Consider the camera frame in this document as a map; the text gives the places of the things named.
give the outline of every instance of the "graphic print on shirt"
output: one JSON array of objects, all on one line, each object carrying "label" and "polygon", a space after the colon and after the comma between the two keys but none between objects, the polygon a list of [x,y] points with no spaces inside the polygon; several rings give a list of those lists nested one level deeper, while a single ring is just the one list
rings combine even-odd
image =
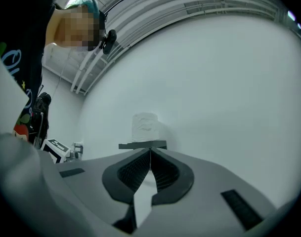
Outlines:
[{"label": "graphic print on shirt", "polygon": [[25,81],[19,82],[15,78],[15,74],[20,71],[18,65],[22,57],[21,50],[11,50],[4,54],[6,50],[6,43],[1,42],[0,43],[0,57],[1,60],[6,67],[6,69],[10,72],[10,74],[13,76],[13,78],[16,80],[16,82],[21,86],[22,90],[26,93],[26,95],[29,97],[29,101],[25,105],[24,109],[28,109],[28,113],[22,113],[20,117],[18,118],[16,125],[14,126],[12,134],[15,137],[18,137],[20,139],[23,139],[25,141],[28,141],[28,128],[26,124],[29,123],[32,113],[32,99],[33,94],[31,89],[25,89],[26,84]]}]

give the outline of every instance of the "white wall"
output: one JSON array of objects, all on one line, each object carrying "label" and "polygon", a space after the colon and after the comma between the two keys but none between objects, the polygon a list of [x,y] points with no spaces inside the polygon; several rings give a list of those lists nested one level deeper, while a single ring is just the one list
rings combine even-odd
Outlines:
[{"label": "white wall", "polygon": [[55,138],[66,146],[71,146],[73,142],[81,141],[78,122],[85,98],[82,94],[72,93],[71,84],[64,79],[61,79],[53,96],[58,82],[59,76],[43,68],[42,92],[47,92],[52,97],[48,113],[47,137],[48,139]]},{"label": "white wall", "polygon": [[219,163],[279,207],[301,187],[301,41],[253,17],[196,19],[146,39],[81,114],[84,159],[117,154],[152,112],[168,149]]}]

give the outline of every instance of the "black slot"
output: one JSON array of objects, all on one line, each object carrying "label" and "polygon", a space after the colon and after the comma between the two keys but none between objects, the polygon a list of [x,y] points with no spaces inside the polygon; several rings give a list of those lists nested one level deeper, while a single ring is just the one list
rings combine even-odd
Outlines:
[{"label": "black slot", "polygon": [[258,225],[262,221],[261,217],[235,190],[223,192],[221,195],[246,231]]},{"label": "black slot", "polygon": [[60,171],[59,173],[60,173],[61,177],[64,178],[64,177],[68,177],[68,176],[78,175],[83,172],[84,172],[84,170],[81,168],[74,168],[74,169],[70,169],[70,170]]}]

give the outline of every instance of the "white box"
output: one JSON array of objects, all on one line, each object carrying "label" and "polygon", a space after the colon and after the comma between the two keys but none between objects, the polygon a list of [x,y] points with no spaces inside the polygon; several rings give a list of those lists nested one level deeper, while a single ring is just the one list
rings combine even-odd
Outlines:
[{"label": "white box", "polygon": [[70,148],[55,139],[45,140],[41,150],[49,152],[54,163],[62,163],[70,156]]}]

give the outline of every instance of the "black grille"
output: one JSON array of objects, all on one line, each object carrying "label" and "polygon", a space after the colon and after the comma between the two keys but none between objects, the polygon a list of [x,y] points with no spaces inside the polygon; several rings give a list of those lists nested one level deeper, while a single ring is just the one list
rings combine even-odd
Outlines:
[{"label": "black grille", "polygon": [[118,170],[118,178],[134,193],[149,171],[149,153],[143,154]]},{"label": "black grille", "polygon": [[223,192],[221,195],[246,231],[258,225],[262,221],[260,216],[235,190]]},{"label": "black grille", "polygon": [[180,175],[173,163],[156,153],[151,154],[151,170],[156,179],[158,192],[172,185]]}]

